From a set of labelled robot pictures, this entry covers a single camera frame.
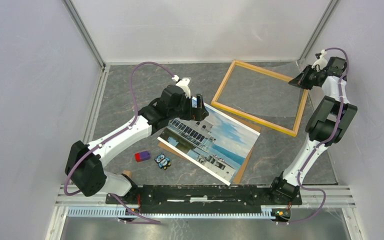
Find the white enclosure wall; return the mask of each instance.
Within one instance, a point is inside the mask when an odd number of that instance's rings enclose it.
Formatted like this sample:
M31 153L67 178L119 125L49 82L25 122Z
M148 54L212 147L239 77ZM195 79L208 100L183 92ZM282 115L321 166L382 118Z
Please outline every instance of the white enclosure wall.
M329 0L72 0L105 62L296 60Z
M100 68L60 0L0 0L0 240L40 240Z
M308 63L314 62L313 54L330 47L340 47L348 53L346 95L358 112L342 140L329 151L338 177L351 188L367 239L381 240L384 239L384 1L340 1L312 48ZM343 56L339 51L334 54ZM320 91L311 92L316 105L322 96Z

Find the cloud in photo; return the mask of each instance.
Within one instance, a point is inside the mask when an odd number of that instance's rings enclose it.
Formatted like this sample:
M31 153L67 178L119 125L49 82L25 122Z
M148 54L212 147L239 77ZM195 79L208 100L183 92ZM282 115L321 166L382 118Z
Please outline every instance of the cloud in photo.
M214 144L246 158L259 135L209 107L207 110L209 116L205 120L213 124L211 135L216 138Z

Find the printed photograph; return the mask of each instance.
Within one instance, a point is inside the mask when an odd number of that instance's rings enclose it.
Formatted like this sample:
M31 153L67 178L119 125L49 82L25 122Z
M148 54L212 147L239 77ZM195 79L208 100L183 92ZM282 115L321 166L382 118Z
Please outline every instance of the printed photograph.
M205 108L209 116L203 121L173 119L158 140L230 185L260 133L208 104Z

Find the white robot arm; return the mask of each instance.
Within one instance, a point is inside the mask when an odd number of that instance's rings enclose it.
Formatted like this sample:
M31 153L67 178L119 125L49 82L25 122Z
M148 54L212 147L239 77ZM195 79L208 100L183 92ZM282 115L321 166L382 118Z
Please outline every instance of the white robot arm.
M179 79L175 75L173 80L175 85L167 86L161 97L143 107L123 126L88 144L77 141L71 146L65 173L85 196L99 191L124 196L132 187L131 180L127 176L104 171L115 156L166 127L172 119L202 121L209 115L200 94L196 95L197 106L192 107L189 78Z
M316 54L318 60L289 82L293 86L308 90L314 86L321 87L325 96L305 127L307 136L298 155L272 183L272 193L282 200L294 199L317 158L329 146L341 140L357 113L357 107L350 104L345 93L346 60L331 57L327 62L324 59L325 54L325 50ZM336 120L328 119L329 115L334 116Z

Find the purple block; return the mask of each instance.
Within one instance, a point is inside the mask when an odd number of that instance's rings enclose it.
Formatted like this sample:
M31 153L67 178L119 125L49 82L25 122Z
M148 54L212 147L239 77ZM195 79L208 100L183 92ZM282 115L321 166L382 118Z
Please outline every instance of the purple block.
M151 159L151 154L149 151L141 151L136 153L134 158L136 159L136 162L139 163Z

